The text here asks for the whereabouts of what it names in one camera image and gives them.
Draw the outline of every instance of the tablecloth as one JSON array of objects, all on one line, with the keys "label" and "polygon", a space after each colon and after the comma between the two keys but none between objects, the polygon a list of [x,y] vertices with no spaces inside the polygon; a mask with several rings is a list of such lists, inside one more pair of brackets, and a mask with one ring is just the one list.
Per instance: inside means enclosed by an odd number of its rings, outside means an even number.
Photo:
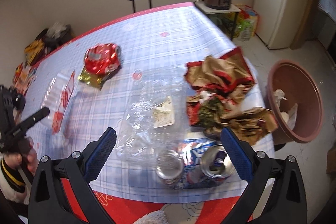
[{"label": "tablecloth", "polygon": [[[107,127],[115,128],[118,134],[118,122],[123,118],[131,93],[132,74],[136,70],[182,65],[203,60],[209,54],[220,57],[235,47],[193,3],[153,8],[113,20],[76,37],[38,64],[36,79],[26,95],[22,118],[40,108],[49,82],[59,71],[74,70],[77,77],[83,68],[86,50],[97,43],[110,42],[121,46],[122,69],[105,83],[102,90],[76,83],[58,134],[52,135],[51,130],[41,123],[28,131],[39,158],[49,155],[58,159],[68,157],[72,151],[82,151]],[[257,71],[250,62],[248,65],[257,78]],[[242,108],[253,106],[264,107],[258,84],[247,94]],[[274,157],[272,135],[260,140],[254,148]],[[239,196],[246,182],[234,174],[219,187],[171,190],[159,182],[152,168],[120,161],[113,151],[90,186],[95,191],[120,198],[188,203]]]}]

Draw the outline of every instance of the floor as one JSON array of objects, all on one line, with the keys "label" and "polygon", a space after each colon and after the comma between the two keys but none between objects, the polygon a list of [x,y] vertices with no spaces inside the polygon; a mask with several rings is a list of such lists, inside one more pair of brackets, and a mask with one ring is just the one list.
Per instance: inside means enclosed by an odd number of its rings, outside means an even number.
[{"label": "floor", "polygon": [[[234,43],[242,47],[245,56],[257,69],[263,95],[265,94],[268,72],[281,59],[295,61],[305,68],[320,90],[324,108],[324,124],[318,137],[307,144],[287,143],[284,148],[276,152],[276,158],[279,159],[285,159],[288,155],[297,158],[306,190],[308,223],[310,223],[324,207],[336,186],[336,180],[332,180],[326,174],[327,152],[336,140],[336,131],[332,124],[336,106],[334,63],[329,59],[325,48],[319,41],[308,41],[297,50],[272,51],[268,50],[257,36],[247,42],[234,39]],[[270,187],[265,189],[254,212],[255,217],[262,212],[269,192]]]}]

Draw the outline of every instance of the brown plastic bin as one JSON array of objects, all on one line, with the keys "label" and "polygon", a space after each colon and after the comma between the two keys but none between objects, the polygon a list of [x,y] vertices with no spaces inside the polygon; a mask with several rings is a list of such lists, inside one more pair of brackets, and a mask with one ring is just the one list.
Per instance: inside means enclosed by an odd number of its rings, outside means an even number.
[{"label": "brown plastic bin", "polygon": [[[273,92],[283,90],[287,100],[281,100],[280,110],[288,112],[298,104],[296,123],[291,130],[282,119]],[[295,141],[307,143],[319,134],[323,107],[320,92],[309,73],[290,60],[276,63],[268,74],[266,106],[275,115],[278,129],[273,132],[274,145]]]}]

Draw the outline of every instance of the plastic packaging with red label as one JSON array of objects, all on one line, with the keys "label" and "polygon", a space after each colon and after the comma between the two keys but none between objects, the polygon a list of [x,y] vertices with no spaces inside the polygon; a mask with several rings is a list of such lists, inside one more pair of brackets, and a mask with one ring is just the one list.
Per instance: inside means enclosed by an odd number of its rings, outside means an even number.
[{"label": "plastic packaging with red label", "polygon": [[64,117],[64,112],[68,106],[70,97],[75,87],[75,72],[71,76],[58,73],[50,82],[43,97],[41,107],[48,107],[50,114],[41,123],[52,129],[52,133],[58,133]]},{"label": "plastic packaging with red label", "polygon": [[106,75],[121,65],[121,51],[116,44],[98,45],[87,50],[84,58],[89,73]]}]

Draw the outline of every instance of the human hand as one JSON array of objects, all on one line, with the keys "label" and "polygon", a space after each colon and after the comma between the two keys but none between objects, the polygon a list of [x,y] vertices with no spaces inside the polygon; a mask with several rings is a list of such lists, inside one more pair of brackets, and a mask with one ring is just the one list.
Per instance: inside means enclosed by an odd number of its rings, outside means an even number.
[{"label": "human hand", "polygon": [[[39,161],[37,159],[37,153],[35,149],[33,148],[34,142],[31,137],[28,137],[29,140],[29,146],[30,151],[27,155],[23,155],[25,158],[25,161],[27,162],[27,168],[28,170],[34,175],[37,169],[37,166],[39,164]],[[19,165],[22,163],[22,156],[19,153],[10,153],[4,155],[4,160],[8,167],[12,169],[16,169]]]}]

